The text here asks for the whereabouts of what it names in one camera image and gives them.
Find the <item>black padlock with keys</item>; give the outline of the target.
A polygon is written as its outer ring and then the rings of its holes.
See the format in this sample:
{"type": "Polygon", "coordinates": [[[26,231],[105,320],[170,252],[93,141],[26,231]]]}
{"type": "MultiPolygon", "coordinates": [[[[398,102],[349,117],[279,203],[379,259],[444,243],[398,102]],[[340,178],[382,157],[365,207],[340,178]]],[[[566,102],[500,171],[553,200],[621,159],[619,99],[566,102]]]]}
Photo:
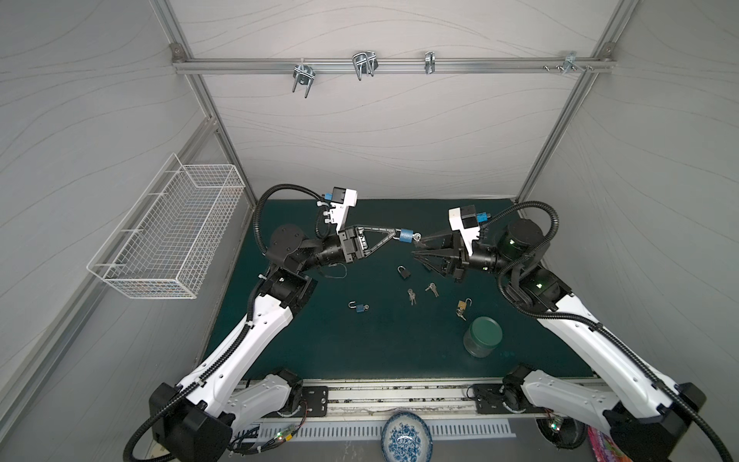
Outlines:
{"type": "Polygon", "coordinates": [[[410,271],[408,271],[408,269],[406,269],[406,267],[404,266],[398,266],[396,270],[398,271],[398,274],[403,280],[406,280],[411,277],[410,271]]]}

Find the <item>blue padlock with keys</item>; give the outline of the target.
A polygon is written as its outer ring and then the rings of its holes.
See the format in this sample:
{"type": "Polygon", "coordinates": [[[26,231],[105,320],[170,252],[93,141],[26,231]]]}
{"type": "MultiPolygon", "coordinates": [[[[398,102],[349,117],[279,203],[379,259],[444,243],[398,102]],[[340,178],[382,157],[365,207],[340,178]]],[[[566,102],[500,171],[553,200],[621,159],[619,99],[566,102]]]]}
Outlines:
{"type": "Polygon", "coordinates": [[[410,229],[400,229],[396,238],[402,243],[413,244],[421,240],[421,234],[410,229]]]}

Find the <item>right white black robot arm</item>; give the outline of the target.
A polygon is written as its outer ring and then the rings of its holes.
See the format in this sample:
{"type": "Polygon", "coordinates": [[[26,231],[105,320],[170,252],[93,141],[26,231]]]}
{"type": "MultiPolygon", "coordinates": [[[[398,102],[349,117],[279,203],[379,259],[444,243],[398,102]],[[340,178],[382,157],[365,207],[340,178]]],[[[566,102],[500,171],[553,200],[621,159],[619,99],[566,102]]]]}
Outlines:
{"type": "Polygon", "coordinates": [[[448,212],[450,228],[428,236],[404,231],[427,269],[460,282],[470,270],[489,273],[502,296],[565,342],[608,386],[598,391],[521,365],[503,380],[512,410],[552,410],[610,437],[633,461],[667,461],[696,425],[721,460],[731,452],[700,416],[706,395],[694,384],[660,373],[601,323],[541,261],[560,220],[541,201],[514,204],[492,216],[473,206],[448,212]]]}

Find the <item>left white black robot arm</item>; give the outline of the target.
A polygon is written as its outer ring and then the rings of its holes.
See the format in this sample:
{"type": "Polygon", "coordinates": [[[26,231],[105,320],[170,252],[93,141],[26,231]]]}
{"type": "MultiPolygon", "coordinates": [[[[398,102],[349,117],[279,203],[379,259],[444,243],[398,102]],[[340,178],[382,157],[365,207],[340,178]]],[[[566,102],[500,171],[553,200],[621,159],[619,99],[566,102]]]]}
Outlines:
{"type": "Polygon", "coordinates": [[[364,237],[367,227],[346,225],[357,198],[356,191],[346,188],[322,196],[295,184],[265,191],[254,208],[252,227],[269,267],[252,289],[244,317],[191,373],[174,386],[163,383],[155,390],[149,399],[150,416],[126,443],[123,460],[135,460],[134,449],[146,433],[167,450],[165,461],[217,461],[225,452],[250,454],[237,432],[265,415],[292,412],[300,405],[302,382],[290,372],[272,373],[242,391],[237,387],[269,343],[307,305],[318,284],[310,271],[351,264],[371,254],[364,237]],[[298,226],[283,224],[264,241],[263,209],[273,194],[286,190],[311,196],[334,232],[311,239],[298,226]]]}

